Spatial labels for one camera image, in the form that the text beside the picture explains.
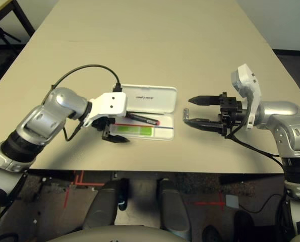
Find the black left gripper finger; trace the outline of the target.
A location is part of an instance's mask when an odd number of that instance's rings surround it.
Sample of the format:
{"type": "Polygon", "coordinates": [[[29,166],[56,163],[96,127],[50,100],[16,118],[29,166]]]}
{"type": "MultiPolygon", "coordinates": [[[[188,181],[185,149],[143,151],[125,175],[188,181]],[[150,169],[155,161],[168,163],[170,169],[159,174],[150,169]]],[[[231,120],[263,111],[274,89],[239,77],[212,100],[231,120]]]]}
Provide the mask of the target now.
{"type": "Polygon", "coordinates": [[[119,136],[119,135],[113,136],[111,134],[109,134],[108,136],[102,136],[102,139],[105,141],[112,142],[112,143],[127,143],[130,141],[129,139],[127,139],[123,136],[119,136]]]}

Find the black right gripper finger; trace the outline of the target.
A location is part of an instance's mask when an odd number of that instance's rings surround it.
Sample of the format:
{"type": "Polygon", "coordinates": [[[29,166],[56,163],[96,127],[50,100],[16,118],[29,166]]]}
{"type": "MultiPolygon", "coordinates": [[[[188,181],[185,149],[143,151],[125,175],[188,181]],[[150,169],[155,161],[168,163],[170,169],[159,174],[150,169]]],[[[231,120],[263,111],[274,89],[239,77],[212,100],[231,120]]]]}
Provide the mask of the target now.
{"type": "Polygon", "coordinates": [[[196,96],[188,100],[189,103],[199,106],[220,105],[219,96],[196,96]]]}
{"type": "Polygon", "coordinates": [[[214,122],[203,118],[193,118],[184,120],[184,123],[195,129],[222,134],[221,122],[214,122]]]}

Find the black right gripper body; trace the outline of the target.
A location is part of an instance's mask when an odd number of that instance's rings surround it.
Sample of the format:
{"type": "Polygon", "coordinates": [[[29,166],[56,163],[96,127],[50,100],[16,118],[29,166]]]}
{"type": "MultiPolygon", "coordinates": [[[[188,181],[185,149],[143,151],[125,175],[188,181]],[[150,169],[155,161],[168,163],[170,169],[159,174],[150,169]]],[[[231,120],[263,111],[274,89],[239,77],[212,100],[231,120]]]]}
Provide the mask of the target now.
{"type": "Polygon", "coordinates": [[[247,110],[243,109],[241,101],[237,101],[235,97],[228,97],[226,92],[219,95],[219,106],[218,121],[222,125],[221,135],[226,138],[245,124],[247,110]]]}

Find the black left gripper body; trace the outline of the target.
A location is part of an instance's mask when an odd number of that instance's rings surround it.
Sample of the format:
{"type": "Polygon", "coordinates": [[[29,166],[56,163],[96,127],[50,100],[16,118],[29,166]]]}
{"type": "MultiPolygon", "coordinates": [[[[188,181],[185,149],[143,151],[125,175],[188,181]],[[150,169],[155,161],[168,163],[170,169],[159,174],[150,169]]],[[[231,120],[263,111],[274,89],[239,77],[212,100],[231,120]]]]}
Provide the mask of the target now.
{"type": "Polygon", "coordinates": [[[114,118],[110,117],[100,117],[94,120],[91,124],[93,128],[96,128],[97,131],[102,131],[102,138],[108,139],[110,136],[110,125],[114,124],[114,118]]]}

